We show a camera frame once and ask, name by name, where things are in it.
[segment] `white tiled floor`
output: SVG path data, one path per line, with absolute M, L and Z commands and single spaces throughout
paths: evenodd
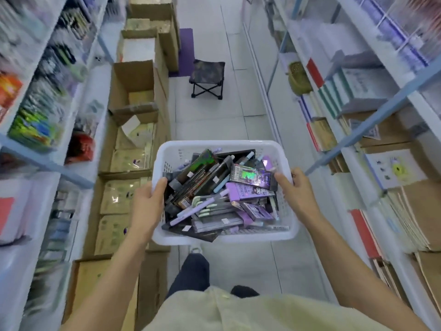
M 168 102 L 172 136 L 194 139 L 273 139 L 251 55 L 242 32 L 242 0 L 178 0 L 181 28 L 192 28 L 195 57 L 225 61 L 223 100 L 205 93 L 192 99 L 188 77 L 170 79 Z M 210 262 L 210 282 L 231 290 L 247 285 L 261 294 L 297 294 L 328 300 L 308 233 L 293 240 L 252 244 L 202 244 Z M 188 255 L 173 247 L 170 285 Z

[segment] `shoe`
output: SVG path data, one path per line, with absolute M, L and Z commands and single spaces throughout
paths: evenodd
M 190 246 L 190 253 L 202 254 L 202 247 L 200 244 L 194 244 Z

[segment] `stool leg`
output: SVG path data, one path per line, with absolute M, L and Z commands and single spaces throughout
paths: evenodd
M 191 94 L 191 97 L 192 97 L 192 98 L 195 98 L 195 97 L 196 97 L 196 95 L 195 95 L 195 88 L 196 88 L 196 85 L 193 84 L 193 94 Z
M 223 79 L 222 79 L 222 87 L 221 87 L 221 89 L 220 89 L 220 95 L 218 96 L 218 99 L 219 99 L 219 100 L 222 100 L 222 99 L 223 99 L 222 93 L 223 93 Z

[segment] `pen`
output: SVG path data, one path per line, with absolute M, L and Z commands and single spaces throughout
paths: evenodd
M 201 203 L 200 205 L 196 206 L 195 208 L 187 208 L 184 210 L 184 213 L 179 213 L 179 217 L 175 218 L 174 220 L 170 221 L 170 226 L 174 226 L 180 222 L 182 222 L 184 219 L 190 217 L 191 215 L 194 215 L 195 213 L 197 213 L 198 211 L 201 211 L 202 209 L 204 209 L 207 205 L 211 205 L 212 203 L 214 203 L 217 199 L 219 199 L 219 195 L 220 197 L 223 197 L 225 195 L 227 195 L 229 192 L 228 189 L 225 189 L 224 191 L 221 191 L 220 194 L 218 195 L 214 195 L 213 197 L 209 198 L 208 200 L 206 200 L 205 202 Z
M 254 152 L 251 151 L 247 156 L 246 156 L 246 160 L 242 160 L 239 165 L 244 165 L 248 160 L 250 160 L 252 157 L 254 156 Z M 214 194 L 217 194 L 219 192 L 219 190 L 222 189 L 223 186 L 225 186 L 225 184 L 227 182 L 229 182 L 230 180 L 230 174 L 226 176 L 225 179 L 222 180 L 221 183 L 219 183 L 219 185 L 213 190 Z

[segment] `purple pen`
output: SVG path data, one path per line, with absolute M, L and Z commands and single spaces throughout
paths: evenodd
M 220 199 L 221 197 L 224 197 L 229 193 L 228 189 L 225 189 L 224 191 L 221 191 L 219 194 L 214 195 L 212 198 L 206 200 L 205 202 L 201 203 L 200 205 L 192 208 L 187 208 L 185 211 L 179 213 L 179 217 L 175 218 L 174 220 L 170 221 L 170 226 L 174 226 L 180 222 L 182 222 L 184 219 L 190 217 L 191 215 L 194 215 L 198 211 L 201 211 L 204 209 L 207 205 L 211 205 L 216 200 Z

